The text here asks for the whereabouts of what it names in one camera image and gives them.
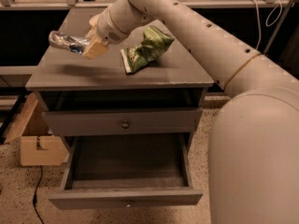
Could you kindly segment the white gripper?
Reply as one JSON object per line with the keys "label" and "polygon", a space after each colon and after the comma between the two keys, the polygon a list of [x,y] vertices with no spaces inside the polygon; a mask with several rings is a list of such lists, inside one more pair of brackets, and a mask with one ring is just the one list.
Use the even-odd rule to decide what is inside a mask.
{"label": "white gripper", "polygon": [[94,59],[108,51],[108,43],[119,44],[128,37],[128,34],[123,33],[116,27],[111,19],[110,9],[107,7],[99,14],[96,26],[93,26],[85,37],[91,39],[91,41],[85,48],[83,56],[87,59]]}

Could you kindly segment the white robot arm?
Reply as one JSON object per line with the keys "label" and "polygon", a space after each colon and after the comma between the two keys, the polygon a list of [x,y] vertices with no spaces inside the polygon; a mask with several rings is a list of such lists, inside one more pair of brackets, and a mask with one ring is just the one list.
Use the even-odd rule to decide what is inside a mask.
{"label": "white robot arm", "polygon": [[152,19],[231,98],[209,136],[212,224],[299,224],[299,81],[178,0],[118,0],[90,24],[113,43]]}

